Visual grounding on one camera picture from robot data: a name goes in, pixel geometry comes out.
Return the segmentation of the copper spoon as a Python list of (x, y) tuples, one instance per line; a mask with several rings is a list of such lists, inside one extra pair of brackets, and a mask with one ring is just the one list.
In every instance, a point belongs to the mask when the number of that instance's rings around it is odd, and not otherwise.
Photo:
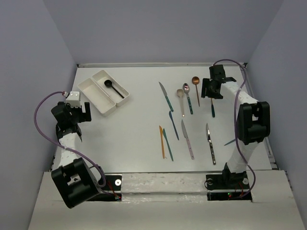
[(194, 76), (192, 78), (192, 83), (195, 85), (196, 87), (196, 95), (197, 95), (197, 101), (198, 101), (198, 105), (200, 106), (200, 99), (199, 99), (199, 92), (198, 92), (198, 85), (200, 83), (200, 79), (197, 76)]

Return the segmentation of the gold spoon teal handle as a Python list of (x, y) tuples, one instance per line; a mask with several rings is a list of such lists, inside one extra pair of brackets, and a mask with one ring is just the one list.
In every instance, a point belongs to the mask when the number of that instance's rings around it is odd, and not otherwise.
[(213, 104), (213, 99), (211, 98), (211, 110), (212, 110), (212, 117), (215, 117), (215, 109), (214, 109), (214, 104)]

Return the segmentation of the steel spoon teal handle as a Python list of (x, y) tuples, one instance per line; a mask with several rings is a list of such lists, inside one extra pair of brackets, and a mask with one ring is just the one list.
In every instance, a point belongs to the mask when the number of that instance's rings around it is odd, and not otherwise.
[(183, 91), (184, 91), (184, 93), (187, 97), (187, 101), (188, 101), (188, 105), (189, 105), (189, 111), (190, 111), (190, 114), (192, 115), (193, 109), (192, 109), (192, 104), (191, 104), (191, 100), (190, 100), (190, 96), (189, 96), (190, 87), (187, 83), (183, 84)]

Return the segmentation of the black spoon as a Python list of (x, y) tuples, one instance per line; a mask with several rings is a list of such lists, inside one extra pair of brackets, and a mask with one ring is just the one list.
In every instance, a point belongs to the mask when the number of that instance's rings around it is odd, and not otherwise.
[(106, 80), (104, 82), (104, 85), (107, 87), (107, 88), (112, 88), (121, 98), (124, 99), (124, 96), (113, 86), (113, 83), (111, 80)]

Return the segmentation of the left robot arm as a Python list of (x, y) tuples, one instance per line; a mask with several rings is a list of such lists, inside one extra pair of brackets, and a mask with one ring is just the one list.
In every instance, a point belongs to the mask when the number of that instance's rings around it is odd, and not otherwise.
[(85, 157), (74, 152), (78, 143), (82, 142), (79, 124), (90, 122), (90, 103), (72, 107), (70, 103), (59, 102), (51, 113), (55, 117), (57, 143), (60, 147), (58, 168), (51, 172), (52, 180), (64, 203), (73, 208), (99, 194), (99, 189), (106, 185), (106, 177), (101, 173), (92, 173), (85, 162)]

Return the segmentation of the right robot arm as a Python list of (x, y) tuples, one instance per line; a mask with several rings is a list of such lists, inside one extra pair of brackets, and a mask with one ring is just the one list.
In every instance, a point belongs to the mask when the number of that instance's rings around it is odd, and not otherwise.
[(209, 78), (202, 81), (201, 96), (233, 102), (236, 146), (222, 173), (207, 175), (204, 184), (210, 191), (232, 190), (238, 186), (246, 190), (249, 186), (243, 181), (247, 179), (250, 157), (271, 131), (270, 105), (243, 91), (243, 86), (233, 77), (226, 76), (223, 65), (212, 65), (209, 73)]

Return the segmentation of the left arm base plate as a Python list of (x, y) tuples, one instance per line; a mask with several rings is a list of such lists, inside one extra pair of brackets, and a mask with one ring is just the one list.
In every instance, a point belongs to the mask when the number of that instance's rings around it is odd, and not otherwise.
[(98, 195), (88, 199), (87, 202), (119, 202), (122, 199), (121, 193), (122, 174), (107, 174), (106, 186)]

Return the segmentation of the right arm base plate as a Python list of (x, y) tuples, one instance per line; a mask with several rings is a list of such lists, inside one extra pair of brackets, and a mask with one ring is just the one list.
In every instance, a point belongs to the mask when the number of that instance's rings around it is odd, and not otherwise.
[(240, 179), (225, 180), (221, 174), (206, 175), (204, 186), (209, 201), (252, 201), (247, 176)]

